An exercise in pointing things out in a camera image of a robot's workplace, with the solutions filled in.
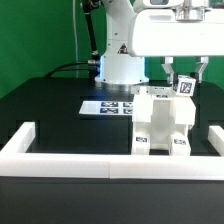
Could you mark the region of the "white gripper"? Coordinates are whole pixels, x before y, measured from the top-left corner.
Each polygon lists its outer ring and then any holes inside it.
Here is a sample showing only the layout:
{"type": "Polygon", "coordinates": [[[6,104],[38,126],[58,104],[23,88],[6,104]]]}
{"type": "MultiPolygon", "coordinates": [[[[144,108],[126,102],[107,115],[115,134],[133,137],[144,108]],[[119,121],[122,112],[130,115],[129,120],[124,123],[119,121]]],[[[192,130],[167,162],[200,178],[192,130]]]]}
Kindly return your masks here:
{"type": "Polygon", "coordinates": [[[173,57],[199,56],[190,76],[201,83],[208,56],[224,56],[224,9],[211,8],[210,0],[135,0],[133,9],[128,53],[162,57],[169,84],[177,77],[173,57]]]}

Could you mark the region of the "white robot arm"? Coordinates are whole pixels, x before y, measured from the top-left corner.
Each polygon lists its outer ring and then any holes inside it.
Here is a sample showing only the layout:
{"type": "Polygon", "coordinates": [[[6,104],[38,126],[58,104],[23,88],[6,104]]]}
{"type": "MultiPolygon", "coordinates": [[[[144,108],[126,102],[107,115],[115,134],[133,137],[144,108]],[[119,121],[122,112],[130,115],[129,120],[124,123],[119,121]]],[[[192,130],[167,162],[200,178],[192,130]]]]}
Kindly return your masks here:
{"type": "Polygon", "coordinates": [[[111,89],[145,84],[145,59],[160,57],[174,81],[175,57],[196,57],[202,75],[211,56],[224,56],[224,3],[209,0],[101,0],[106,11],[106,51],[99,86],[111,89]]]}

